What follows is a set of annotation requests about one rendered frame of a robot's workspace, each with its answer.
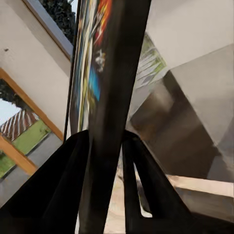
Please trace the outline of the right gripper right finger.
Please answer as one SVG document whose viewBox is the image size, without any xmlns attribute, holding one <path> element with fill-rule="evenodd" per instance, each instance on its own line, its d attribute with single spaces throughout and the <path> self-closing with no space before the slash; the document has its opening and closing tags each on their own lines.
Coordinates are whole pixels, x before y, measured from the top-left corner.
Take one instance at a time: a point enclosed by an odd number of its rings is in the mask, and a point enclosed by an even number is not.
<svg viewBox="0 0 234 234">
<path fill-rule="evenodd" d="M 141 138 L 127 130 L 122 158 L 126 234 L 205 234 Z M 153 217 L 141 214 L 134 163 Z"/>
</svg>

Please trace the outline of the poster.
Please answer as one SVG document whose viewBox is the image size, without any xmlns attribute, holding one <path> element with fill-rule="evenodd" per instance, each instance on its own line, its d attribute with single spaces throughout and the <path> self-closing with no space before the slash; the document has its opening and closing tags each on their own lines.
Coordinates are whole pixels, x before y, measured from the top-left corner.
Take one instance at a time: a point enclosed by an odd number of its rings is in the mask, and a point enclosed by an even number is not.
<svg viewBox="0 0 234 234">
<path fill-rule="evenodd" d="M 63 143 L 89 131 L 74 234 L 103 234 L 151 0 L 78 0 Z"/>
</svg>

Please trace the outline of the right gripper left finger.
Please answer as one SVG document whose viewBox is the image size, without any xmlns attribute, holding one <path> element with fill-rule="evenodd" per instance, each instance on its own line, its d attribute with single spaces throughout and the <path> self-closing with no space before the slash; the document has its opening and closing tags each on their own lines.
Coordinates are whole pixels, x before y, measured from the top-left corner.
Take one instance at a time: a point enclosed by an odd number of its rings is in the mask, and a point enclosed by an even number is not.
<svg viewBox="0 0 234 234">
<path fill-rule="evenodd" d="M 0 234 L 74 234 L 89 148 L 70 136 L 0 208 Z"/>
</svg>

